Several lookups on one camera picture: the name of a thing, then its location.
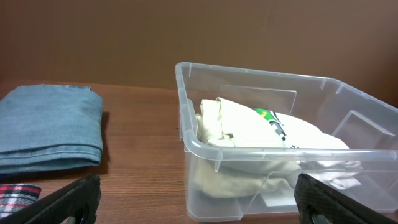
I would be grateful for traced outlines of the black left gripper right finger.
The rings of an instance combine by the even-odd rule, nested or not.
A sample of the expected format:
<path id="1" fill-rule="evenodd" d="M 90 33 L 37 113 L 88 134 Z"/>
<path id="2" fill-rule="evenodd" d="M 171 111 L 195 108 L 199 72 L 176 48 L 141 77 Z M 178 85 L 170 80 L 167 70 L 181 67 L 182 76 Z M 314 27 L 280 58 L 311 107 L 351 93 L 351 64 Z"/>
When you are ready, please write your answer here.
<path id="1" fill-rule="evenodd" d="M 294 198 L 301 224 L 397 224 L 308 174 L 300 174 Z"/>

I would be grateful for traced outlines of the cream garment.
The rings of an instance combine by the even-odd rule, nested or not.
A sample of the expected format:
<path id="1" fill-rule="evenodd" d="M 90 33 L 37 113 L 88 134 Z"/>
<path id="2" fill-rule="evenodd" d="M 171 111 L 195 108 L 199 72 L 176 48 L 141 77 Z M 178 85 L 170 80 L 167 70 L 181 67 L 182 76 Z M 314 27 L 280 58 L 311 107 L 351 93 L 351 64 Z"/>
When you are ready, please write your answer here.
<path id="1" fill-rule="evenodd" d="M 219 147 L 284 147 L 282 138 L 257 112 L 224 98 L 203 99 L 201 112 L 196 115 L 197 138 Z M 283 175 L 271 177 L 273 171 L 296 171 L 295 161 L 223 161 L 218 170 L 215 163 L 200 159 L 194 182 L 204 194 L 212 198 L 236 198 L 272 194 L 293 189 Z"/>

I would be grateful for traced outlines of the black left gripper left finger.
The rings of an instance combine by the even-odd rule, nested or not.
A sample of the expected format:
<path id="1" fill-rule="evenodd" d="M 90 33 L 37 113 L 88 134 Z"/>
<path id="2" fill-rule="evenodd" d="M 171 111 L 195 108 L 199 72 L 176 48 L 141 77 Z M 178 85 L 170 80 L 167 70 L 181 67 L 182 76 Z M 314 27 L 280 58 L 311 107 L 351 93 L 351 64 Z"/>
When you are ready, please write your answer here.
<path id="1" fill-rule="evenodd" d="M 18 212 L 1 219 L 1 224 L 94 224 L 101 200 L 101 179 L 87 175 Z"/>

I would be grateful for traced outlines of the white printed t-shirt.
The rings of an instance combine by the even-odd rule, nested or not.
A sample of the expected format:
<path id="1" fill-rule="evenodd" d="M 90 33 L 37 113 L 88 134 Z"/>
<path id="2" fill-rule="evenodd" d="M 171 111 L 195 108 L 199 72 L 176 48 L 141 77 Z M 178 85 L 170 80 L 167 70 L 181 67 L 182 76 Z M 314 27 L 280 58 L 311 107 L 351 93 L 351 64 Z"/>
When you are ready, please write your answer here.
<path id="1" fill-rule="evenodd" d="M 339 138 L 322 132 L 316 126 L 293 116 L 272 110 L 256 108 L 283 140 L 285 146 L 299 149 L 348 149 Z M 361 185 L 355 177 L 362 169 L 360 161 L 298 161 L 315 173 L 310 176 L 339 190 Z"/>

